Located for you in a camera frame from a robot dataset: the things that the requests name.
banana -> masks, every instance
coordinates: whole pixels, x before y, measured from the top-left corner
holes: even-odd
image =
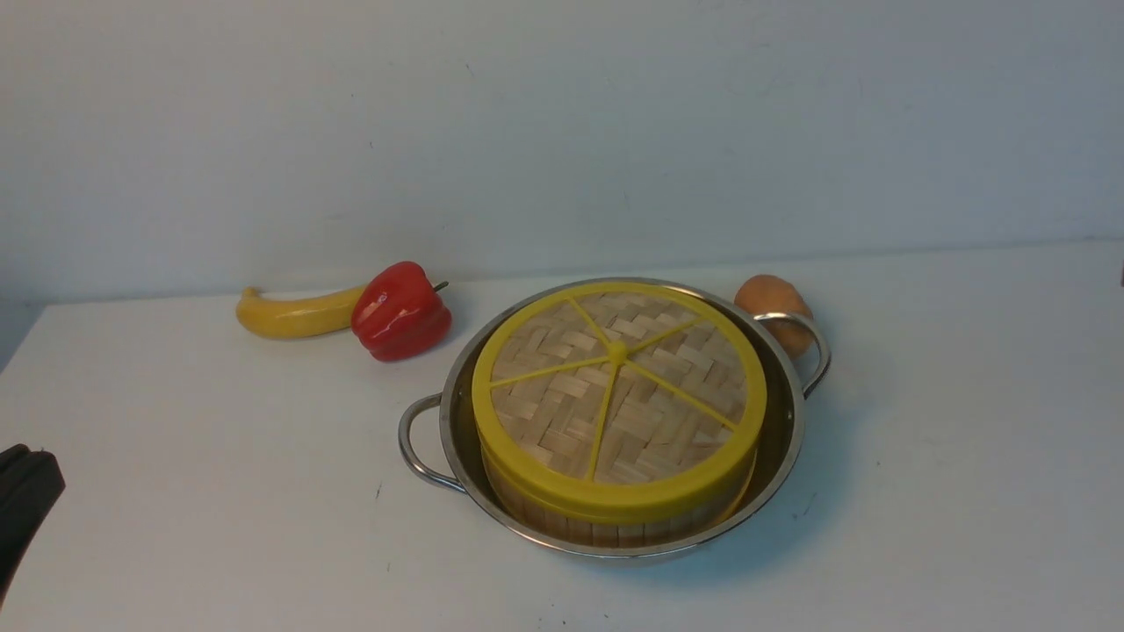
[[[257,288],[242,290],[234,313],[251,333],[264,338],[302,338],[351,326],[351,314],[366,286],[299,300],[262,298]]]

lid center knob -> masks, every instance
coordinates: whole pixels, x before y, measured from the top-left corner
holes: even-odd
[[[624,341],[615,340],[609,343],[609,362],[613,362],[617,367],[625,363],[628,359],[628,345]]]

potato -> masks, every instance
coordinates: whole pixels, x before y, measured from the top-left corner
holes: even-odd
[[[742,285],[734,297],[734,305],[751,315],[769,312],[788,312],[812,318],[812,309],[792,283],[772,274],[758,274]],[[765,329],[780,343],[785,353],[796,360],[812,346],[812,335],[789,323],[763,323]]]

bamboo steamer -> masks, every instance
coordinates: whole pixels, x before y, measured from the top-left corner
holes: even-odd
[[[692,296],[578,285],[507,318],[472,373],[489,482],[514,517],[595,547],[725,520],[749,487],[765,410],[752,344]]]

yellow plastic rim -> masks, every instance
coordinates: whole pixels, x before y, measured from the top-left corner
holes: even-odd
[[[746,380],[745,410],[736,425],[731,424],[728,419],[720,419],[731,427],[733,434],[722,448],[698,466],[665,479],[640,485],[606,485],[595,482],[591,477],[577,479],[540,463],[519,448],[500,424],[492,404],[492,388],[518,379],[544,374],[544,372],[559,372],[574,368],[574,364],[560,364],[519,378],[495,382],[491,379],[492,368],[499,358],[504,343],[510,335],[532,317],[559,303],[571,303],[587,318],[602,346],[606,347],[604,358],[587,360],[581,364],[613,362],[617,370],[622,364],[627,364],[644,377],[650,379],[653,377],[650,371],[638,364],[626,358],[622,359],[619,350],[615,350],[609,344],[605,333],[593,324],[592,318],[575,300],[582,296],[602,292],[643,294],[676,303],[698,314],[703,319],[714,323],[715,327],[725,335],[737,352]],[[628,350],[628,354],[642,346],[647,346],[651,344],[651,340],[642,341],[640,345]],[[662,380],[658,377],[653,381],[664,388],[670,386],[661,383]],[[676,387],[672,387],[671,390],[680,396],[686,395]],[[610,388],[606,389],[607,394],[610,391],[611,383]],[[765,378],[761,361],[750,341],[728,318],[703,300],[686,294],[660,286],[628,281],[602,281],[566,288],[524,307],[505,320],[488,338],[472,374],[472,408],[477,417],[477,428],[481,437],[484,459],[519,494],[538,505],[566,517],[602,524],[640,524],[669,520],[708,502],[723,489],[727,489],[727,486],[735,484],[735,479],[745,477],[745,461],[753,457],[752,451],[756,445],[761,424],[764,421],[765,397]],[[685,399],[699,407],[704,413],[714,416],[714,410],[694,397],[687,396]],[[598,436],[591,448],[591,462],[596,462],[600,435],[604,432],[606,408],[607,405],[601,407],[600,418],[597,419]]]

